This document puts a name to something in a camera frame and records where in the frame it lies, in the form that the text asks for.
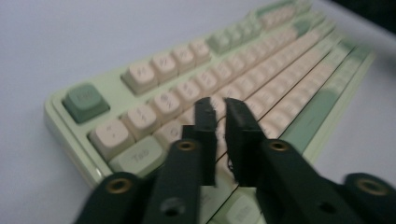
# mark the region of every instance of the keycap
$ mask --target keycap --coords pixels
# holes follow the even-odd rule
[[[293,117],[277,108],[272,109],[262,118],[262,122],[270,122],[274,124],[279,132],[283,132],[293,121]]]
[[[255,33],[253,31],[253,27],[248,21],[241,21],[237,26],[242,32],[243,42],[248,42],[254,37]]]
[[[264,134],[267,138],[275,139],[282,134],[280,129],[268,119],[260,120],[259,125],[262,127],[262,130],[264,131]]]
[[[148,63],[132,64],[122,78],[136,94],[153,89],[158,85],[155,73]]]
[[[276,95],[269,89],[262,88],[252,95],[266,107],[272,107],[276,103]]]
[[[210,104],[212,104],[213,109],[216,110],[217,120],[225,116],[225,104],[221,96],[218,94],[210,96]]]
[[[292,118],[295,118],[302,109],[300,105],[295,104],[290,98],[283,99],[276,105],[276,108],[279,108]]]
[[[200,88],[190,80],[178,84],[174,89],[174,93],[184,109],[190,107],[201,98]]]
[[[192,41],[189,47],[195,56],[196,65],[210,60],[210,49],[203,39]]]
[[[224,31],[214,33],[210,36],[207,39],[207,44],[218,54],[227,51],[231,47],[230,37]]]
[[[234,48],[242,43],[241,30],[236,25],[228,27],[225,30],[225,33],[230,38],[232,48]]]
[[[241,98],[246,99],[256,90],[256,84],[250,76],[242,76],[237,78],[233,85],[241,92]]]
[[[200,89],[204,92],[203,96],[208,96],[210,93],[218,88],[218,80],[211,71],[204,71],[195,76],[194,81],[198,84]]]
[[[158,140],[165,150],[169,150],[169,146],[180,139],[182,131],[182,124],[173,119],[163,125],[154,133],[154,137]]]
[[[219,159],[227,152],[227,144],[225,142],[225,119],[221,119],[218,122],[218,128],[216,129],[216,137],[218,139],[218,150],[216,159]]]
[[[109,109],[106,100],[92,84],[83,84],[70,90],[64,98],[64,107],[77,123],[92,119]]]
[[[269,107],[265,107],[265,105],[262,104],[262,101],[254,97],[248,98],[245,101],[245,104],[248,106],[256,120],[259,120],[270,109]]]
[[[177,76],[177,64],[169,53],[160,53],[152,57],[151,65],[157,72],[160,82]]]
[[[246,70],[245,62],[238,55],[228,58],[227,64],[233,70],[235,76],[241,75]]]
[[[178,118],[178,121],[183,125],[193,125],[195,124],[194,108],[184,111]]]
[[[195,66],[194,54],[187,46],[173,49],[172,56],[175,58],[180,73],[188,71]]]
[[[246,76],[250,77],[252,81],[256,83],[257,88],[264,85],[271,78],[267,73],[262,72],[257,67],[247,71]]]
[[[134,138],[118,119],[109,120],[90,133],[90,139],[106,161],[134,143]]]
[[[252,49],[246,49],[240,52],[238,55],[240,58],[244,60],[247,69],[252,68],[253,65],[255,65],[256,62],[258,61],[257,55]]]
[[[116,172],[129,172],[143,177],[162,165],[165,158],[163,147],[154,137],[147,136],[113,158],[109,165]]]
[[[233,78],[233,70],[226,63],[215,64],[212,72],[220,83],[227,83]]]
[[[160,117],[161,123],[175,118],[181,112],[181,104],[172,92],[158,94],[151,101],[152,108]]]
[[[128,112],[122,116],[121,120],[125,123],[136,140],[142,139],[160,126],[157,115],[148,105],[139,105],[128,110]]]

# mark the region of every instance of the white table surface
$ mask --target white table surface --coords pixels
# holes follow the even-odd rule
[[[52,92],[242,19],[262,0],[0,3],[0,223],[71,223],[88,185],[43,120]],[[331,180],[366,172],[396,186],[396,36],[315,2],[375,63],[318,158]]]

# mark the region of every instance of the mint green keycap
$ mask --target mint green keycap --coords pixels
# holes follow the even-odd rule
[[[356,57],[360,60],[364,60],[368,55],[370,54],[370,50],[367,49],[366,47],[359,46],[356,49],[354,49],[348,57]]]
[[[224,53],[231,47],[230,37],[224,31],[214,33],[206,40],[206,43],[218,54]]]
[[[298,152],[303,154],[321,123],[332,110],[338,96],[333,91],[319,91],[280,136],[280,139],[291,143]]]
[[[343,40],[340,41],[339,45],[343,46],[347,50],[353,50],[353,48],[356,47],[356,44],[354,41],[344,38]]]
[[[64,99],[64,107],[76,123],[92,119],[109,109],[105,99],[92,84],[84,84],[69,91]]]
[[[281,7],[283,7],[283,6],[287,5],[287,4],[291,4],[291,3],[292,3],[291,0],[285,0],[285,1],[280,1],[280,2],[273,3],[271,6],[263,7],[261,9],[257,10],[256,11],[256,15],[258,17],[260,17],[260,16],[264,15],[265,13],[268,13],[270,11],[274,11],[274,10],[276,10],[278,8],[281,8]]]

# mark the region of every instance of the white surface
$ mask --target white surface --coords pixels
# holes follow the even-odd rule
[[[54,91],[243,18],[261,0],[2,1],[0,223],[71,223],[90,190],[44,125]],[[316,164],[396,186],[396,37],[315,3],[377,57]]]

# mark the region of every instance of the keyboard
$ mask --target keyboard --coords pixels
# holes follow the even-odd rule
[[[313,162],[374,59],[305,0],[256,8],[240,21],[59,90],[45,118],[92,186],[155,172],[193,104],[217,112],[217,187],[202,187],[200,223],[265,223],[255,189],[238,188],[224,140],[223,98],[243,100],[268,138]]]

